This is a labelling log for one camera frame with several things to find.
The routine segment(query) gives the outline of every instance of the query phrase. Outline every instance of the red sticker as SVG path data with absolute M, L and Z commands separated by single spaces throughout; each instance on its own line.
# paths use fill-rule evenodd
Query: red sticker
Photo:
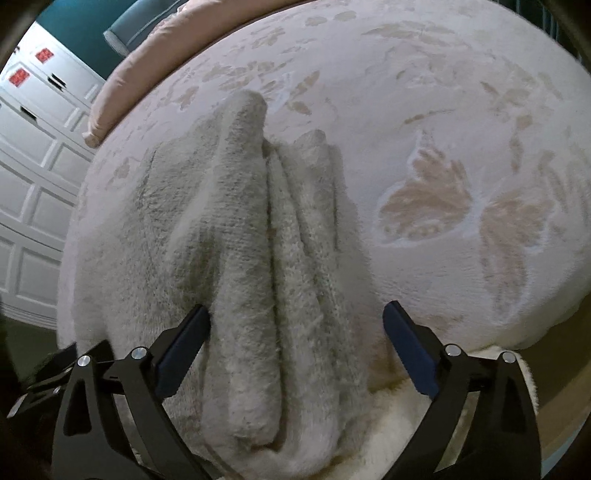
M 27 72 L 25 69 L 18 69 L 16 72 L 10 75 L 8 81 L 12 83 L 15 87 L 20 87 L 22 83 L 30 76 L 31 74 Z
M 47 60 L 53 57 L 53 52 L 49 48 L 44 48 L 43 50 L 38 51 L 35 56 L 41 63 L 45 63 Z

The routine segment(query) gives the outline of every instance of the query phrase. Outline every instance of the teal wall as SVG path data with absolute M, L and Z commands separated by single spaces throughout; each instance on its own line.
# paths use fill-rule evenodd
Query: teal wall
M 122 58 L 103 37 L 135 0 L 54 0 L 37 22 L 103 78 Z

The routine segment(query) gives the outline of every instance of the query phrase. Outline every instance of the white cabinet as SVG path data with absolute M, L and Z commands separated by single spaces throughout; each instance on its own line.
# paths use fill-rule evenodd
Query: white cabinet
M 0 73 L 0 296 L 55 328 L 70 216 L 94 157 L 82 138 L 104 81 L 34 24 Z

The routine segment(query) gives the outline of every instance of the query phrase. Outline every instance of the silver pin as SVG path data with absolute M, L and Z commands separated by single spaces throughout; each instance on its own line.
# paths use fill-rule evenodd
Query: silver pin
M 462 354 L 462 349 L 457 345 L 450 343 L 445 347 L 445 353 L 449 356 L 460 356 Z
M 132 350 L 131 358 L 133 358 L 134 360 L 141 360 L 143 357 L 146 356 L 147 353 L 148 351 L 143 346 L 139 346 Z
M 513 352 L 503 352 L 502 357 L 506 364 L 514 364 L 517 361 L 517 357 Z
M 78 365 L 80 367 L 85 367 L 86 365 L 88 365 L 90 363 L 90 357 L 88 355 L 82 355 L 79 359 L 78 359 Z

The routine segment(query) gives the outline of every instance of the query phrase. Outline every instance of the folded gray cloth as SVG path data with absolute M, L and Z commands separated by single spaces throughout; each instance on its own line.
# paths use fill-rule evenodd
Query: folded gray cloth
M 210 341 L 164 404 L 226 475 L 301 478 L 362 441 L 366 372 L 339 281 L 331 149 L 313 131 L 263 137 L 267 106 L 238 92 L 144 158 L 124 202 L 81 238 L 80 351 L 149 345 L 196 304 Z

